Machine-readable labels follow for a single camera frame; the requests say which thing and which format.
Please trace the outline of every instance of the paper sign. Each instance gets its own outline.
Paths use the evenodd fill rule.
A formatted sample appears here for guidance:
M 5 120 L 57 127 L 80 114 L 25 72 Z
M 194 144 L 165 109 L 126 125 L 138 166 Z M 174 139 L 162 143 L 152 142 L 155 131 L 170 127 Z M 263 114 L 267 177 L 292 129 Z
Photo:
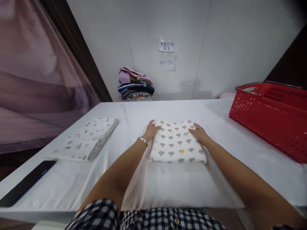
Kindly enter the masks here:
M 169 41 L 160 40 L 159 50 L 162 52 L 170 52 L 173 53 L 175 49 L 175 44 Z
M 159 60 L 160 71 L 176 71 L 175 61 L 176 58 L 174 54 L 162 53 Z

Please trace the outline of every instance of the folded baby blanket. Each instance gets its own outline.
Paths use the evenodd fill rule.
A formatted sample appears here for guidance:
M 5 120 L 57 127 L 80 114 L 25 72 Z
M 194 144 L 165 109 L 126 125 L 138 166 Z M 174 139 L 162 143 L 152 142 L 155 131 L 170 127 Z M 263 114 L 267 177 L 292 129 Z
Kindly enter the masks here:
M 48 159 L 91 161 L 118 124 L 115 118 L 91 118 L 51 152 Z
M 207 163 L 202 145 L 188 130 L 196 129 L 192 121 L 171 123 L 155 120 L 154 125 L 161 125 L 161 129 L 153 138 L 149 161 Z

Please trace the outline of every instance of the silver bracelet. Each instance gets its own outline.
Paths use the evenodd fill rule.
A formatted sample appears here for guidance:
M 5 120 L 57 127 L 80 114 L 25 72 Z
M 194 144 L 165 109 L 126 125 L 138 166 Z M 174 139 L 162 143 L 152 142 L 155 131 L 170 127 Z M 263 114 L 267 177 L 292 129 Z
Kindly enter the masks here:
M 140 140 L 144 141 L 144 142 L 146 143 L 146 146 L 148 146 L 148 141 L 147 141 L 145 138 L 143 138 L 143 137 L 139 137 L 138 139 L 140 139 Z

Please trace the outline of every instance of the white wall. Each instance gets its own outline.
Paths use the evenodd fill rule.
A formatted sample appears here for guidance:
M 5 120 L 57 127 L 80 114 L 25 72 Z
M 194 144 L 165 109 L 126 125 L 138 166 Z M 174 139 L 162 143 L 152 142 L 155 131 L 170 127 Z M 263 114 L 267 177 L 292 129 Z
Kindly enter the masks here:
M 262 81 L 306 22 L 288 0 L 67 0 L 113 101 L 118 69 L 145 73 L 154 100 L 215 98 Z M 176 72 L 160 72 L 157 39 Z

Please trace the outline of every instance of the checkered shorts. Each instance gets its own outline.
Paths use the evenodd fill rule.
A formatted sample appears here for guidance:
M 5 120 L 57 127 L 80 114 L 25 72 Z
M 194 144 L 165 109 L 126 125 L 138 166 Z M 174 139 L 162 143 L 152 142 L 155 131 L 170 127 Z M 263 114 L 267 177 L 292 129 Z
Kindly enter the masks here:
M 118 229 L 118 208 L 111 200 L 96 200 L 78 212 L 66 230 Z M 153 208 L 140 211 L 125 211 L 121 229 L 226 229 L 208 216 L 203 208 L 173 209 Z M 274 230 L 293 229 L 276 226 Z

